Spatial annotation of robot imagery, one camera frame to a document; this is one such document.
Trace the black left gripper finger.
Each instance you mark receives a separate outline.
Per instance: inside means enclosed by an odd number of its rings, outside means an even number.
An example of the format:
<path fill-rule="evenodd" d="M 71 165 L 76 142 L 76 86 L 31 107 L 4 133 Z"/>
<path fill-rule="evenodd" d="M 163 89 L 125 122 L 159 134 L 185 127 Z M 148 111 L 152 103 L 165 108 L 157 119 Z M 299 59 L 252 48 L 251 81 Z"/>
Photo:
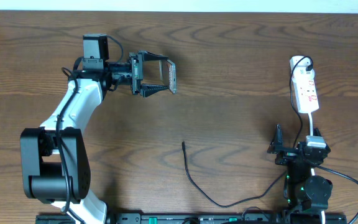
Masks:
<path fill-rule="evenodd" d="M 141 54 L 142 54 L 142 60 L 144 62 L 146 62 L 146 61 L 167 60 L 168 59 L 167 56 L 153 54 L 153 53 L 148 52 L 148 51 L 141 51 Z"/>
<path fill-rule="evenodd" d="M 154 84 L 141 84 L 140 94 L 146 98 L 157 92 L 167 90 L 168 86 L 165 85 L 154 85 Z"/>

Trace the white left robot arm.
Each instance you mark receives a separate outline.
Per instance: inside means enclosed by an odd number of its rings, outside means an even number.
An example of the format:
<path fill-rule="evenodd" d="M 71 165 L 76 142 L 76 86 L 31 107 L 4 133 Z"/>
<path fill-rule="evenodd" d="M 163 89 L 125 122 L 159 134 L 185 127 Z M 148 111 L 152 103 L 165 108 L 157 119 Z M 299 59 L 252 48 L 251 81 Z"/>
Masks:
<path fill-rule="evenodd" d="M 72 70 L 63 68 L 68 89 L 52 115 L 20 136 L 25 195 L 60 209 L 37 215 L 36 223 L 116 223 L 117 216 L 90 189 L 91 171 L 83 134 L 108 91 L 129 85 L 148 97 L 177 92 L 176 65 L 164 55 L 131 53 L 126 62 L 108 62 L 108 54 L 85 54 Z"/>

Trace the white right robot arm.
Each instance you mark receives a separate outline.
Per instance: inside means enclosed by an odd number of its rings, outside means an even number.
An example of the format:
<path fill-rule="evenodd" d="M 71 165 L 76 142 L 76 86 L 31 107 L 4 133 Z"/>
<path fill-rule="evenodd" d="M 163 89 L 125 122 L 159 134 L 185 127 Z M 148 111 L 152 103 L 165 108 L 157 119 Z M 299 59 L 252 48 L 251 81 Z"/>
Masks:
<path fill-rule="evenodd" d="M 315 128 L 312 136 L 307 136 L 305 142 L 292 148 L 283 145 L 281 126 L 276 125 L 267 152 L 276 155 L 276 165 L 287 167 L 284 195 L 289 203 L 283 212 L 286 217 L 292 214 L 320 215 L 328 208 L 333 184 L 312 172 L 331 152 L 319 129 Z"/>

